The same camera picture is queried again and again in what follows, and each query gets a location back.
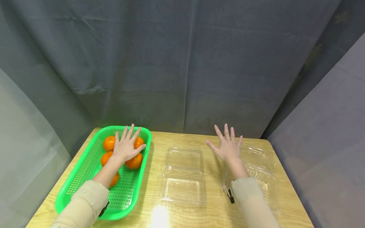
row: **sleeve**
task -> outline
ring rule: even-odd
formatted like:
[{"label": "sleeve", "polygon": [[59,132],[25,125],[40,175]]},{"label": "sleeve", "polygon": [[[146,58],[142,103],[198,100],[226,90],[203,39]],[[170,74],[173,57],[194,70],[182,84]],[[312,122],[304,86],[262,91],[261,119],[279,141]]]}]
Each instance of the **sleeve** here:
[{"label": "sleeve", "polygon": [[232,182],[232,194],[249,228],[278,228],[257,180],[240,178]]},{"label": "sleeve", "polygon": [[86,181],[51,228],[90,228],[108,203],[109,190],[95,181]]}]

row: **black strap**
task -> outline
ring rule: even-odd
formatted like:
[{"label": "black strap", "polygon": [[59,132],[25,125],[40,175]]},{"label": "black strap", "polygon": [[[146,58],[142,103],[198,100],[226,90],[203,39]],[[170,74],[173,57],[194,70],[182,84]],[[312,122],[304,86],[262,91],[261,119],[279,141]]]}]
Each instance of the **black strap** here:
[{"label": "black strap", "polygon": [[103,214],[104,214],[104,212],[105,212],[105,210],[107,209],[107,206],[109,205],[109,201],[108,201],[108,203],[107,203],[107,205],[102,209],[102,211],[100,212],[100,214],[99,214],[99,217],[100,216],[102,216]]}]

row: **table surface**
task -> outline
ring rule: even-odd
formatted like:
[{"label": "table surface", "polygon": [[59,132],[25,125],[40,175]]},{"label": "table surface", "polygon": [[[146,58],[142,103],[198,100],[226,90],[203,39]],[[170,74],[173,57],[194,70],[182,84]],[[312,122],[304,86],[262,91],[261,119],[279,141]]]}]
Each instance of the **table surface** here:
[{"label": "table surface", "polygon": [[[57,218],[58,214],[54,208],[56,196],[99,129],[96,128],[91,132],[26,228],[49,228]],[[206,139],[218,145],[217,136],[152,132],[148,161],[135,208],[121,220],[97,220],[93,227],[244,227],[243,216],[221,190],[224,165],[206,146]],[[207,200],[206,206],[199,211],[166,209],[161,205],[161,177],[166,151],[170,147],[191,148],[203,152]],[[266,155],[275,164],[273,166],[277,181],[275,191],[280,209],[276,218],[280,226],[313,227],[271,144],[263,139],[244,139],[241,147],[243,159],[249,147],[265,150]]]}]

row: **green basket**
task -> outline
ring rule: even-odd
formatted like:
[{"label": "green basket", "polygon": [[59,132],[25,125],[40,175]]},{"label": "green basket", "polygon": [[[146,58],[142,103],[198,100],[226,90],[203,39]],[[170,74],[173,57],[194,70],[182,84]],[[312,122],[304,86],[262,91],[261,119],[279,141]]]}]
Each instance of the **green basket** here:
[{"label": "green basket", "polygon": [[[123,130],[124,126],[109,126],[102,128],[95,134],[57,195],[55,207],[58,214],[60,214],[70,202],[71,196],[78,188],[85,181],[92,179],[101,169],[100,159],[106,152],[103,149],[104,139],[108,136],[115,135],[116,131],[119,131],[120,138]],[[131,170],[125,165],[119,169],[119,181],[110,189],[108,197],[109,205],[99,219],[121,219],[127,216],[137,203],[152,139],[151,132],[143,127],[139,136],[143,138],[147,144],[146,148],[141,152],[143,155],[142,165],[137,170]]]}]

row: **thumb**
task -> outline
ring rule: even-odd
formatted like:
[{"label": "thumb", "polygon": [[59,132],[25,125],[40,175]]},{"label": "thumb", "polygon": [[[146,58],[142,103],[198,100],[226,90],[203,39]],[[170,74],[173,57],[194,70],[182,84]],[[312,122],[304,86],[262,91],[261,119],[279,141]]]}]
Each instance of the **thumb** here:
[{"label": "thumb", "polygon": [[213,145],[213,143],[212,143],[211,141],[206,140],[206,141],[205,141],[205,143],[209,146],[209,148],[210,148],[210,149],[212,149],[212,151],[213,151],[214,153],[216,153],[216,152],[217,152],[217,147],[215,147],[215,145]]}]

